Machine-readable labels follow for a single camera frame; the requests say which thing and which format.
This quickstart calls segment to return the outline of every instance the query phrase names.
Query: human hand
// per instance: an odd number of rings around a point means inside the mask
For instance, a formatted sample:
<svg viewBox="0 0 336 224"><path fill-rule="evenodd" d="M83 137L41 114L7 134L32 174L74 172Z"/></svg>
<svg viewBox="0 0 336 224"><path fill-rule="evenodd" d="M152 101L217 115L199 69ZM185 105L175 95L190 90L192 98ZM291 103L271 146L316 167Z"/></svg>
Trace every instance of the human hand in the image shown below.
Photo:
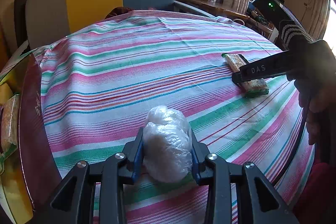
<svg viewBox="0 0 336 224"><path fill-rule="evenodd" d="M306 128L309 134L308 143L310 145L315 144L320 138L320 124L317 119L317 113L322 112L327 107L335 103L336 103L336 86L326 86L320 89L317 95L311 99L306 119ZM307 97L305 97L304 95L302 95L302 93L300 93L299 94L300 107L305 107L306 104L307 104Z"/></svg>

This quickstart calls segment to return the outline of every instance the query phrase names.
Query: screw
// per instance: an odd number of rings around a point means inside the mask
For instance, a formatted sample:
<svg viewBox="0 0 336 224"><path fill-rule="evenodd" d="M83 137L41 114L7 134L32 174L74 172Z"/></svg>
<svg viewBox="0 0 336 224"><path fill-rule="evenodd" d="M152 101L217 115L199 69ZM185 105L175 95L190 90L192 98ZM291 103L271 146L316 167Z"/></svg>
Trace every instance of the screw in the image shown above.
<svg viewBox="0 0 336 224"><path fill-rule="evenodd" d="M125 157L125 154L123 152L118 152L114 156L116 159L121 160Z"/></svg>
<svg viewBox="0 0 336 224"><path fill-rule="evenodd" d="M215 160L218 156L215 153L210 153L207 155L209 160Z"/></svg>
<svg viewBox="0 0 336 224"><path fill-rule="evenodd" d="M254 167L254 163L251 162L251 161L247 161L247 162L245 163L245 167L246 167L246 168L253 168L253 167Z"/></svg>
<svg viewBox="0 0 336 224"><path fill-rule="evenodd" d="M78 168L84 168L85 166L86 166L86 161L81 160L77 163Z"/></svg>

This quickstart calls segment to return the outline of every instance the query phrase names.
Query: finger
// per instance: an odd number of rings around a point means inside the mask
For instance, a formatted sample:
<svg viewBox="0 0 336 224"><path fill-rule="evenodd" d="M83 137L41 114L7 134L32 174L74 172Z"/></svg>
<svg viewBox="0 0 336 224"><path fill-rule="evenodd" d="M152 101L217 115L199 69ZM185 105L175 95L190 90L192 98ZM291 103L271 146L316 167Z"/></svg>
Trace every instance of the finger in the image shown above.
<svg viewBox="0 0 336 224"><path fill-rule="evenodd" d="M320 134L320 126L318 123L307 122L306 128L307 128L308 136L309 136L308 143L309 145L313 145L318 140L318 137Z"/></svg>
<svg viewBox="0 0 336 224"><path fill-rule="evenodd" d="M314 94L314 90L316 89L315 85L306 79L295 80L294 86L299 91L301 96L303 95L303 98L306 98L306 100L308 100L311 94Z"/></svg>
<svg viewBox="0 0 336 224"><path fill-rule="evenodd" d="M306 106L305 102L306 102L305 97L303 96L302 93L299 93L299 106L305 107Z"/></svg>
<svg viewBox="0 0 336 224"><path fill-rule="evenodd" d="M308 110L306 122L314 123L316 122L316 114Z"/></svg>
<svg viewBox="0 0 336 224"><path fill-rule="evenodd" d="M324 87L319 90L318 94L313 97L309 104L311 112L318 113L325 110L331 103L336 102L334 87Z"/></svg>

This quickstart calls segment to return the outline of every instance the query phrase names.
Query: wrapped food package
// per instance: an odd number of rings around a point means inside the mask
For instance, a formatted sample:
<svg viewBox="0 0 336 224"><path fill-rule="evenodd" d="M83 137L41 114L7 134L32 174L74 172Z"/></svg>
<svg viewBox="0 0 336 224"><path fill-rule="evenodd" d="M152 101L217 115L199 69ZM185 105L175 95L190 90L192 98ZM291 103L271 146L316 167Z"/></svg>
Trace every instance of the wrapped food package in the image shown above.
<svg viewBox="0 0 336 224"><path fill-rule="evenodd" d="M191 128L182 112L153 107L145 119L142 138L143 163L154 179L178 182L191 171Z"/></svg>
<svg viewBox="0 0 336 224"><path fill-rule="evenodd" d="M238 72L241 66L247 64L246 59L241 54L222 54L222 57L226 59L228 65L233 72ZM241 83L241 86L245 90L246 97L258 97L266 95L269 92L269 88L264 79L256 79Z"/></svg>
<svg viewBox="0 0 336 224"><path fill-rule="evenodd" d="M4 172L4 161L17 149L17 115L20 96L14 95L4 105L1 117L0 175Z"/></svg>

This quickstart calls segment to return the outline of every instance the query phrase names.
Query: armrest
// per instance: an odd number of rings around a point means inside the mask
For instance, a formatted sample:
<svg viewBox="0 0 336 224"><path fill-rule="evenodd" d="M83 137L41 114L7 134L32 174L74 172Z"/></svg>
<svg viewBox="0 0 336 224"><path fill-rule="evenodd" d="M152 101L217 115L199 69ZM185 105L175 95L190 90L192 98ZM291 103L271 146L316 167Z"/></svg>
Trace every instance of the armrest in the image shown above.
<svg viewBox="0 0 336 224"><path fill-rule="evenodd" d="M209 18L215 18L215 16L205 12L205 11L202 11L200 9L197 9L193 6L190 6L188 4L185 4L185 3L182 3L182 2L179 2L179 1L176 1L174 0L174 7L178 8L178 9L181 9L185 12L189 12L191 14L194 14L194 15L199 15L199 16L204 16L204 17L209 17Z"/></svg>

